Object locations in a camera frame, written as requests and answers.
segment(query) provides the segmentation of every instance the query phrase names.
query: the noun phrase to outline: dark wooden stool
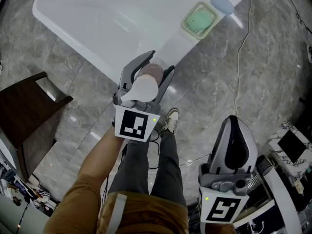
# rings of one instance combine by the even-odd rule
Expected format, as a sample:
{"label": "dark wooden stool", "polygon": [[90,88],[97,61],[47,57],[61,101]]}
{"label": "dark wooden stool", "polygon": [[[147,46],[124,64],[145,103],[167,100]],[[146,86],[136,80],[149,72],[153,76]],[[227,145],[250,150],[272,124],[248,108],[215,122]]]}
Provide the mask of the dark wooden stool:
{"label": "dark wooden stool", "polygon": [[42,72],[0,91],[1,154],[25,181],[53,145],[59,110],[73,100],[54,102],[36,83],[44,77]]}

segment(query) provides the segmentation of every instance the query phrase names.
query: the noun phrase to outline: green soap dish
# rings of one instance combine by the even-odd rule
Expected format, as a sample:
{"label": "green soap dish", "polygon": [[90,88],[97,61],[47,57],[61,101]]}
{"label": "green soap dish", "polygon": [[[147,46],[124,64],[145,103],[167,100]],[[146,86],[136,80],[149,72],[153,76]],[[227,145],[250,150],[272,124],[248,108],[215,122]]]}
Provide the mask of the green soap dish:
{"label": "green soap dish", "polygon": [[217,14],[204,2],[198,2],[185,16],[182,29],[196,39],[204,39],[217,24]]}

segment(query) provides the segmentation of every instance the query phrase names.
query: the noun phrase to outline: white sneaker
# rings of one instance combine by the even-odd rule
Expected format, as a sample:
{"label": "white sneaker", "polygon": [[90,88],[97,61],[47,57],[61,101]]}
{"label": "white sneaker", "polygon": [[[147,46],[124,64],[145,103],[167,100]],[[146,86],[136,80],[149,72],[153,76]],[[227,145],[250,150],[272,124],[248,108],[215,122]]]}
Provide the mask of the white sneaker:
{"label": "white sneaker", "polygon": [[168,130],[171,133],[175,133],[177,121],[179,120],[180,111],[177,108],[173,108],[167,114],[165,125],[161,128],[161,132]]}
{"label": "white sneaker", "polygon": [[307,46],[309,63],[312,63],[312,45]]}

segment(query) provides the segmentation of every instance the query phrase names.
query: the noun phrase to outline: gray pants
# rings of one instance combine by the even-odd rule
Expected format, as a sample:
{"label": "gray pants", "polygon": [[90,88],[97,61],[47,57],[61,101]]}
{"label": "gray pants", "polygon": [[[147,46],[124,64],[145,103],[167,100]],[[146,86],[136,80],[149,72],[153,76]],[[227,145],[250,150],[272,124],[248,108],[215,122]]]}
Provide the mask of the gray pants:
{"label": "gray pants", "polygon": [[[164,131],[160,137],[158,171],[151,195],[186,206],[175,136],[169,131]],[[147,186],[148,147],[149,140],[147,142],[129,141],[127,153],[108,193],[149,193]]]}

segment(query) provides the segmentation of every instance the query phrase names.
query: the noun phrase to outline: white bathtub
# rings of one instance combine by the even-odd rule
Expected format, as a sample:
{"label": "white bathtub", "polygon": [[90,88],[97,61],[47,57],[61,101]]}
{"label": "white bathtub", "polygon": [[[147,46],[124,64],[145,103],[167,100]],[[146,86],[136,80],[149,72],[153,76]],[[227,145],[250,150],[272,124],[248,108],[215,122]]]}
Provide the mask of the white bathtub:
{"label": "white bathtub", "polygon": [[[209,0],[35,0],[33,13],[119,83],[123,67],[138,55],[156,50],[155,57],[167,68],[198,43],[180,27],[198,1],[210,4]],[[237,5],[241,0],[230,1]],[[215,12],[219,20],[224,17]]]}

